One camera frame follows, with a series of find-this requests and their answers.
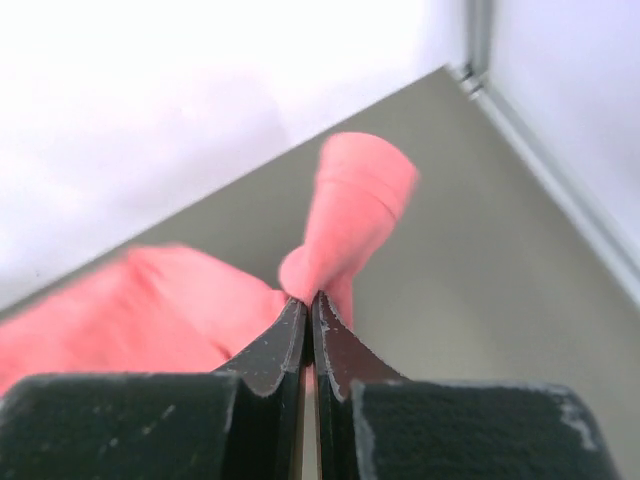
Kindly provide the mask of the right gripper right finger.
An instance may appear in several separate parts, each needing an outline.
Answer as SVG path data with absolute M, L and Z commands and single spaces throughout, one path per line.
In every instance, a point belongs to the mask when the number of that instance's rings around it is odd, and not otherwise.
M 325 479 L 616 479 L 589 408 L 548 383 L 416 381 L 382 361 L 325 294 L 311 310 Z

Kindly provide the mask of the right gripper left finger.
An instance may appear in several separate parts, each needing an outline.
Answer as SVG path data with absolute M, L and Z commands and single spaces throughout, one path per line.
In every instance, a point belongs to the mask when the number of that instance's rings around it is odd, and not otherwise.
M 297 479 L 307 308 L 210 373 L 30 376 L 1 400 L 5 479 Z

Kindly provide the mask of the pink t shirt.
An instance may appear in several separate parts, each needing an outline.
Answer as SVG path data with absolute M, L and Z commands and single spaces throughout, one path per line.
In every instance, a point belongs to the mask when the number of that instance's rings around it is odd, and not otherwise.
M 388 141 L 343 132 L 322 146 L 302 244 L 279 287 L 196 249 L 132 248 L 1 327 L 1 386 L 40 373 L 208 372 L 286 303 L 325 292 L 345 323 L 353 282 L 401 219 L 419 172 Z

